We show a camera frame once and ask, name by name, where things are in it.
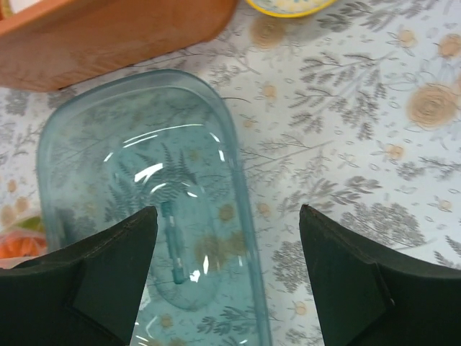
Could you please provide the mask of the clear blue glass dish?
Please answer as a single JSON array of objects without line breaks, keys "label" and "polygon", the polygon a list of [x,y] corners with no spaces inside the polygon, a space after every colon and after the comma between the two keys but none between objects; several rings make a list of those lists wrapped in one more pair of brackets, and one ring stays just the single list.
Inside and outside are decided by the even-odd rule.
[{"label": "clear blue glass dish", "polygon": [[176,70],[126,77],[60,106],[37,156],[48,248],[157,210],[132,345],[270,345],[246,180],[231,115]]}]

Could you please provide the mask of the small orange pumpkin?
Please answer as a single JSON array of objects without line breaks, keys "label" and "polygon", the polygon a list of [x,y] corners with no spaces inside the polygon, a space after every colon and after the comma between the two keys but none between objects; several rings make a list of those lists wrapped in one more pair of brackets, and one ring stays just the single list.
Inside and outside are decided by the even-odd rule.
[{"label": "small orange pumpkin", "polygon": [[37,236],[9,234],[1,237],[2,259],[39,256],[46,250],[46,240]]}]

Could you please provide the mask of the orange plastic basin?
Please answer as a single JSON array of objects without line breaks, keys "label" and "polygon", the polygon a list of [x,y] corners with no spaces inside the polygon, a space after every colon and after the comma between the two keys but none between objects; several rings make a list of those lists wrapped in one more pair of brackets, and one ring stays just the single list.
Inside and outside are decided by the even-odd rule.
[{"label": "orange plastic basin", "polygon": [[49,92],[208,41],[236,1],[39,1],[1,21],[1,85]]}]

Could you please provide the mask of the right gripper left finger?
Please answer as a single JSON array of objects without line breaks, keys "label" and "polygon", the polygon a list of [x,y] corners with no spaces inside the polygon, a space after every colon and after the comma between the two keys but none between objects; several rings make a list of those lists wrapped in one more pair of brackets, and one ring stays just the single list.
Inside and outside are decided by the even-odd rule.
[{"label": "right gripper left finger", "polygon": [[129,345],[158,231],[146,207],[1,270],[2,345]]}]

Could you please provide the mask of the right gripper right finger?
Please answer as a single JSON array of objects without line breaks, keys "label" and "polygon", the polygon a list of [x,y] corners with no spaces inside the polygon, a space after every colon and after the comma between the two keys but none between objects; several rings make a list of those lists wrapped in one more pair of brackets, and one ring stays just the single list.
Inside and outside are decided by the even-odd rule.
[{"label": "right gripper right finger", "polygon": [[309,205],[300,238],[325,345],[459,345],[460,271],[359,235]]}]

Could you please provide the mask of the floral tablecloth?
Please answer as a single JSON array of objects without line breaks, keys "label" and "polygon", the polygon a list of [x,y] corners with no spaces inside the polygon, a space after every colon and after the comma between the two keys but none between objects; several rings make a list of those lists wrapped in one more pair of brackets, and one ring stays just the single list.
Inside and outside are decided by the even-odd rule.
[{"label": "floral tablecloth", "polygon": [[270,345],[324,345],[298,228],[311,205],[418,260],[460,268],[460,3],[338,1],[279,19],[240,3],[214,39],[59,92],[1,90],[1,230],[42,217],[40,136],[73,98],[176,70],[213,88],[238,141]]}]

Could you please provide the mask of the small patterned bowl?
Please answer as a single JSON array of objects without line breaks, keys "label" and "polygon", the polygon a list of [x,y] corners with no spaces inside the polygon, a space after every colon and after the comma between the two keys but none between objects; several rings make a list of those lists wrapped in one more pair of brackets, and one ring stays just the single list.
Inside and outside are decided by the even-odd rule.
[{"label": "small patterned bowl", "polygon": [[278,18],[305,17],[325,9],[336,0],[246,0],[255,10]]}]

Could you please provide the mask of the clear zip top bag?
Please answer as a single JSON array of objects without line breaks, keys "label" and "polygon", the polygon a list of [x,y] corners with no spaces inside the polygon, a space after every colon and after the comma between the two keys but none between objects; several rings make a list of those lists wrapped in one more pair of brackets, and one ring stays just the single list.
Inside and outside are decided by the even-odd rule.
[{"label": "clear zip top bag", "polygon": [[23,218],[1,231],[1,269],[42,256],[48,251],[40,216]]}]

